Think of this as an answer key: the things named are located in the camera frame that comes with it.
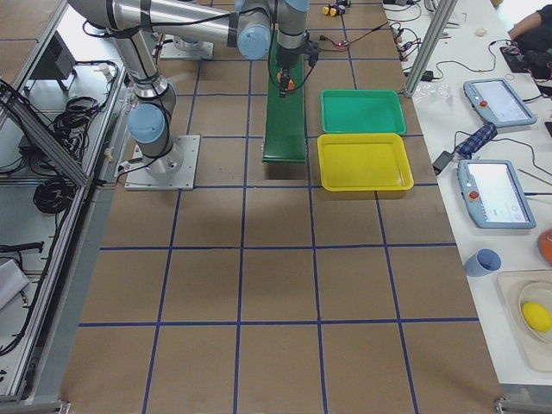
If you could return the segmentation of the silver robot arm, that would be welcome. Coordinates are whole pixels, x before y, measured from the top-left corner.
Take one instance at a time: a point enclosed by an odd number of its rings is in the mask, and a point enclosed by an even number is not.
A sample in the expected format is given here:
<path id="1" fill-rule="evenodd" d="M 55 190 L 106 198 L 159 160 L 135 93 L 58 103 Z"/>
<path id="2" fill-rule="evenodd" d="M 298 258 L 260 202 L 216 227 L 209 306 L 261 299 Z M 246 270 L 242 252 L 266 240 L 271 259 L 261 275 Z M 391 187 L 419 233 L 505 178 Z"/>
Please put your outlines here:
<path id="1" fill-rule="evenodd" d="M 195 1 L 72 1 L 75 9 L 95 28 L 113 40 L 134 82 L 134 93 L 160 120 L 147 122 L 144 135 L 135 134 L 142 161 L 150 166 L 173 150 L 170 136 L 175 97 L 160 74 L 146 36 L 172 35 L 185 41 L 223 43 L 248 60 L 259 60 L 271 49 L 273 25 L 278 25 L 279 47 L 289 52 L 301 41 L 308 4 L 287 1 L 238 1 L 234 11 L 216 9 Z"/>
<path id="2" fill-rule="evenodd" d="M 269 79 L 284 98 L 298 88 L 292 71 L 299 59 L 317 55 L 306 32 L 308 9 L 307 1 L 240 1 L 234 11 L 153 1 L 141 18 L 145 27 L 187 41 L 225 42 L 248 60 L 269 59 L 274 51 L 279 71 L 270 69 Z"/>

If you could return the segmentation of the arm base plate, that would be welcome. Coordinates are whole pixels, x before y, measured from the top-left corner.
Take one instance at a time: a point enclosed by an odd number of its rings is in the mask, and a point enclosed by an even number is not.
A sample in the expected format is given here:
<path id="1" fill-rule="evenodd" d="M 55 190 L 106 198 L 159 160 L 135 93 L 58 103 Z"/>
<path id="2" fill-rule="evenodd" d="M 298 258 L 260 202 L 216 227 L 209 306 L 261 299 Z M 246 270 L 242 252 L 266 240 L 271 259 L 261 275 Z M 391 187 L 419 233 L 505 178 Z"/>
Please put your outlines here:
<path id="1" fill-rule="evenodd" d="M 214 44 L 207 41 L 187 41 L 180 37 L 167 37 L 160 51 L 162 60 L 211 60 Z"/>
<path id="2" fill-rule="evenodd" d="M 140 160 L 124 169 L 128 191 L 191 191 L 194 188 L 200 148 L 200 135 L 173 136 L 169 154 L 146 166 L 151 160 L 143 158 L 137 144 L 133 156 Z"/>

